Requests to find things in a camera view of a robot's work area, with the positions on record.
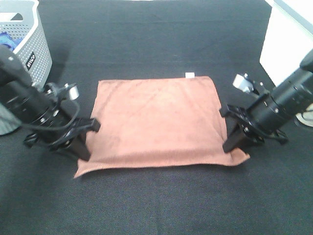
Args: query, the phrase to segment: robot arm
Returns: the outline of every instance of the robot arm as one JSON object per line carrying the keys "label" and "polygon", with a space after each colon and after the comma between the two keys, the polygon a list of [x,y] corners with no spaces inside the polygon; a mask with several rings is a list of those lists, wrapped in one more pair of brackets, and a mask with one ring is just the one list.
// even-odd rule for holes
{"label": "robot arm", "polygon": [[82,135],[99,131],[100,123],[94,118],[76,118],[79,105],[74,100],[77,106],[74,117],[61,108],[63,100],[77,96],[75,84],[59,88],[48,83],[38,91],[18,57],[0,46],[0,103],[21,121],[21,126],[34,131],[24,141],[28,147],[40,143],[50,150],[66,150],[89,160]]}
{"label": "robot arm", "polygon": [[248,80],[247,76],[236,79],[234,85],[237,88],[246,93],[253,92],[254,96],[260,95],[248,109],[228,104],[220,109],[222,117],[232,117],[237,121],[223,144],[224,152],[245,145],[262,144],[266,138],[284,144],[288,138],[279,128],[313,103],[313,50],[302,60],[299,68],[271,92],[264,88],[262,92],[255,92],[258,84]]}

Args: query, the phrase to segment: black cylinder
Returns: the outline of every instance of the black cylinder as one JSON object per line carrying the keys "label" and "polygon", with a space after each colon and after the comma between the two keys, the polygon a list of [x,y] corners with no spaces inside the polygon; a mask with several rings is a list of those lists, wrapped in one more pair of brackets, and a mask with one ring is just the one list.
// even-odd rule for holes
{"label": "black cylinder", "polygon": [[313,73],[299,68],[248,109],[250,119],[255,126],[271,134],[313,103],[312,91]]}

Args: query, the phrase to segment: white box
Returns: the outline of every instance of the white box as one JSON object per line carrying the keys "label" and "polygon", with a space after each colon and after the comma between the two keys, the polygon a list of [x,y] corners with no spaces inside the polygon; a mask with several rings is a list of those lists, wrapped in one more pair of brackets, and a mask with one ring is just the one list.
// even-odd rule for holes
{"label": "white box", "polygon": [[260,63],[278,86],[313,48],[313,0],[274,0]]}

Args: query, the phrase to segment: black fabric surface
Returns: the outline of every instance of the black fabric surface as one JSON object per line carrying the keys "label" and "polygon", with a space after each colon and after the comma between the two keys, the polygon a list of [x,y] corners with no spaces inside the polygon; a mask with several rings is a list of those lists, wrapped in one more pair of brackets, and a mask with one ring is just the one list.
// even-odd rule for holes
{"label": "black fabric surface", "polygon": [[[210,76],[221,102],[252,99],[236,73],[273,87],[259,64],[271,8],[263,0],[41,0],[53,66],[48,81],[77,83],[81,116],[101,79]],[[312,133],[245,149],[237,167],[113,169],[73,179],[76,162],[0,137],[1,235],[312,234]]]}

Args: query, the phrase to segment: basket label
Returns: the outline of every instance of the basket label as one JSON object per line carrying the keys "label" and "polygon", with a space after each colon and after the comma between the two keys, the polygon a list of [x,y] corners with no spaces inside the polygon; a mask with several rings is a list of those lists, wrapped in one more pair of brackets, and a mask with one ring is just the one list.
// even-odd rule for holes
{"label": "basket label", "polygon": [[32,52],[30,57],[28,58],[27,62],[26,62],[26,67],[28,69],[28,71],[30,70],[30,68],[33,66],[34,62],[36,60],[36,56],[35,53]]}

